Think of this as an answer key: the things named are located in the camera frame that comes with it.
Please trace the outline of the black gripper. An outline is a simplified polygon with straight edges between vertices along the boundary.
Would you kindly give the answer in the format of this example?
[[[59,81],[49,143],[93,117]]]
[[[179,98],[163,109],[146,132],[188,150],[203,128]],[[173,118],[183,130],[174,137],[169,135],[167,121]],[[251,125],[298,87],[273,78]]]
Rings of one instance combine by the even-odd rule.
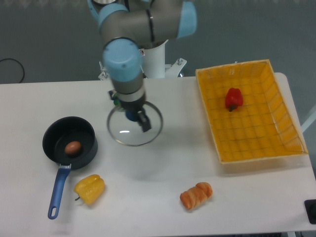
[[[130,114],[133,114],[133,116],[137,114],[138,123],[143,132],[152,129],[150,119],[143,109],[146,102],[146,93],[144,91],[139,90],[132,94],[120,94],[116,90],[110,90],[108,94],[112,101],[119,99],[120,105],[115,106],[116,108],[128,111]]]

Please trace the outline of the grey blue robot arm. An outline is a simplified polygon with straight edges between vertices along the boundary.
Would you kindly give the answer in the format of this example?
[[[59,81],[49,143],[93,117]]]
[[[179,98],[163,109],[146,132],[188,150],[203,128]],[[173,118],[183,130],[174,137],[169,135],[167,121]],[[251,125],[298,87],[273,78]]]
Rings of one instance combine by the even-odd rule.
[[[141,46],[192,35],[197,29],[197,11],[188,0],[89,0],[103,43],[102,61],[121,106],[147,132],[152,128],[143,106]]]

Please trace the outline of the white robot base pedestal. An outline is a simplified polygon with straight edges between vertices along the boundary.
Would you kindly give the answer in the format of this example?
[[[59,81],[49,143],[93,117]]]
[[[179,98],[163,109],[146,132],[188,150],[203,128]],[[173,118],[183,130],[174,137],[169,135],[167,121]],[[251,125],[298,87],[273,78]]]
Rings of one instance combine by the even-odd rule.
[[[177,77],[187,61],[178,58],[174,64],[165,63],[168,41],[138,46],[130,39],[118,38],[107,43],[102,52],[102,70],[114,82],[132,82],[140,76],[150,79]]]

